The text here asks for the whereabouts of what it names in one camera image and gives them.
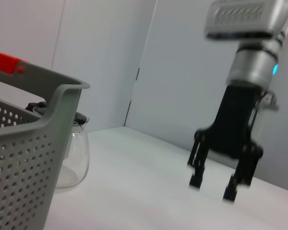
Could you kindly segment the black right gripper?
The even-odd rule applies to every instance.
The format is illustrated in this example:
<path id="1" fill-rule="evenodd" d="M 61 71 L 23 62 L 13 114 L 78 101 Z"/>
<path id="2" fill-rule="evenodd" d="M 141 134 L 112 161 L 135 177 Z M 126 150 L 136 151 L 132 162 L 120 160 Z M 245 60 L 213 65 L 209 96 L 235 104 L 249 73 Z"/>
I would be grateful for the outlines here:
<path id="1" fill-rule="evenodd" d="M 249 119 L 261 90 L 254 87 L 228 86 L 216 118 L 208 129 L 197 130 L 187 165 L 194 168 L 190 186 L 200 189 L 208 151 L 239 159 L 235 173 L 226 186 L 223 199 L 234 202 L 239 185 L 250 186 L 263 149 L 251 139 Z"/>

